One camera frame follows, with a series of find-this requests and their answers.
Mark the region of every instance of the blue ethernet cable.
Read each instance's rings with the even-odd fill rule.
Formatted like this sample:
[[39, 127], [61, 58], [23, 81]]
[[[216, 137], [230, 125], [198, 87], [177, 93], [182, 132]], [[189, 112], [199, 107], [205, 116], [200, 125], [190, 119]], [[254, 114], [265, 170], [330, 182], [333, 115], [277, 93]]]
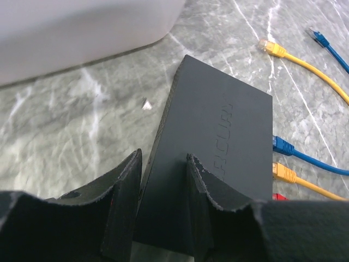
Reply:
[[305, 31], [312, 39], [318, 42], [322, 47], [326, 48], [349, 74], [349, 65], [343, 60], [343, 58], [341, 58], [340, 55], [338, 55], [322, 33], [315, 31], [312, 27], [307, 28]]
[[295, 156], [298, 157], [301, 160], [304, 160], [312, 165], [315, 165], [321, 169], [330, 171], [335, 174], [349, 176], [349, 170], [343, 170], [339, 168], [335, 168], [333, 166], [330, 166], [328, 164], [325, 164], [313, 157], [309, 157], [306, 154], [303, 154], [299, 152], [298, 150], [294, 149], [294, 146], [290, 144], [289, 142], [285, 141], [284, 139], [273, 135], [273, 151], [277, 153], [284, 154], [285, 156]]

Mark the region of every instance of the embossed logo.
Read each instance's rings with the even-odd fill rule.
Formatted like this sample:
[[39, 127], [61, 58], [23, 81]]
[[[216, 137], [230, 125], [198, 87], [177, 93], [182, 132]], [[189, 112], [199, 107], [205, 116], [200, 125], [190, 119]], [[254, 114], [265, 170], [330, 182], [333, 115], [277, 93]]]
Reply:
[[213, 166], [216, 175], [223, 178], [229, 150], [230, 128], [232, 122], [233, 105], [224, 98], [224, 105], [220, 111], [220, 119], [216, 127], [216, 141]]

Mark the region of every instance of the marble surface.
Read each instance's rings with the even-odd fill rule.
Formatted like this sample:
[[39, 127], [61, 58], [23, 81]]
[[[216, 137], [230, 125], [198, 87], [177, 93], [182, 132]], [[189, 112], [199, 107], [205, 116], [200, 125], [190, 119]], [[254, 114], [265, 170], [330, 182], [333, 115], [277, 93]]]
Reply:
[[[0, 89], [0, 189], [58, 197], [114, 168], [136, 148], [146, 160], [172, 77], [192, 55], [273, 96], [273, 130], [300, 151], [349, 169], [349, 108], [322, 80], [256, 48], [275, 40], [324, 71], [347, 93], [349, 77], [304, 32], [319, 29], [349, 61], [345, 0], [187, 0], [171, 32], [126, 55]], [[152, 110], [142, 110], [148, 99]], [[349, 177], [274, 154], [298, 175], [342, 197]], [[274, 183], [290, 199], [325, 198], [295, 184]], [[133, 261], [190, 258], [135, 244]]]

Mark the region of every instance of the countertop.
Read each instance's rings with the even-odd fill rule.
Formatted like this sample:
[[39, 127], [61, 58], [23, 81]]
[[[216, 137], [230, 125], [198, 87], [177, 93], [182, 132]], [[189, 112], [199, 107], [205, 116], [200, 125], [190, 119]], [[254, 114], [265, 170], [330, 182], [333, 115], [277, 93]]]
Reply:
[[[345, 0], [187, 0], [171, 32], [157, 43], [64, 73], [0, 89], [0, 189], [58, 197], [114, 168], [137, 148], [149, 156], [173, 75], [185, 54], [273, 96], [273, 133], [300, 151], [349, 170], [349, 108], [306, 69], [258, 50], [281, 44], [349, 93], [349, 76], [305, 34], [314, 26], [349, 61]], [[151, 110], [142, 110], [148, 99]], [[349, 198], [349, 177], [274, 154], [309, 182]], [[325, 198], [274, 183], [290, 199]], [[186, 256], [135, 245], [133, 261]]]

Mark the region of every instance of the cable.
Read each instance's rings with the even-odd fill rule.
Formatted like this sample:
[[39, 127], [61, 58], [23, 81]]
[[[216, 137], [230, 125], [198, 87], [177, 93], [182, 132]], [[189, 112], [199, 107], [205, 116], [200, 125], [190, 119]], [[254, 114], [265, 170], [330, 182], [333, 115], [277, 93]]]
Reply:
[[284, 154], [286, 156], [295, 156], [298, 157], [301, 160], [304, 160], [312, 165], [315, 165], [321, 169], [327, 170], [332, 173], [336, 173], [339, 175], [349, 176], [349, 170], [339, 169], [335, 168], [333, 166], [330, 166], [328, 164], [325, 164], [313, 157], [309, 157], [304, 153], [299, 152], [298, 150], [294, 149], [294, 146], [287, 142], [286, 140], [273, 135], [273, 151]]
[[258, 48], [266, 51], [268, 54], [280, 57], [280, 58], [286, 58], [304, 68], [307, 70], [313, 72], [316, 74], [319, 78], [321, 78], [323, 81], [328, 83], [334, 91], [336, 91], [341, 98], [349, 105], [349, 96], [343, 91], [342, 88], [339, 87], [331, 78], [329, 78], [327, 75], [325, 75], [323, 72], [318, 70], [317, 68], [313, 67], [312, 65], [304, 62], [303, 60], [296, 58], [289, 53], [287, 53], [286, 49], [280, 46], [279, 44], [270, 42], [265, 39], [261, 39], [258, 43]]
[[341, 58], [340, 55], [338, 55], [338, 53], [333, 49], [329, 41], [323, 36], [322, 33], [314, 30], [312, 27], [307, 28], [305, 31], [313, 40], [315, 40], [315, 42], [321, 45], [322, 48], [326, 48], [349, 74], [349, 65], [344, 61], [343, 58]]
[[333, 194], [331, 192], [328, 192], [327, 190], [318, 187], [304, 179], [301, 179], [297, 176], [296, 172], [293, 170], [285, 167], [284, 165], [280, 163], [273, 163], [273, 176], [274, 178], [287, 182], [287, 183], [297, 183], [300, 184], [308, 189], [311, 189], [315, 191], [316, 193], [319, 193], [327, 198], [331, 198], [333, 200], [347, 200], [345, 198], [342, 198], [341, 196], [338, 196], [336, 194]]

